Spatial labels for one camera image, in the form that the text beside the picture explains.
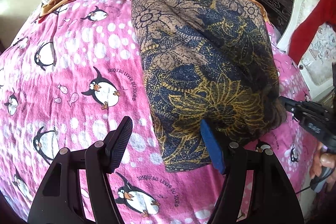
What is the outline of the person's right hand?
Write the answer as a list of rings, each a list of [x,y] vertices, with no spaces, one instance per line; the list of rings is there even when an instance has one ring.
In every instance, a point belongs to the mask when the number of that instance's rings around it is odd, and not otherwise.
[[[320,176],[322,172],[322,168],[331,168],[333,170],[333,173],[326,179],[326,190],[329,192],[332,190],[334,184],[335,184],[335,179],[336,179],[336,174],[335,174],[335,155],[328,153],[328,152],[323,152],[322,151],[323,144],[318,143],[317,149],[314,153],[313,157],[313,162],[310,167],[310,178],[314,179],[315,176]]]

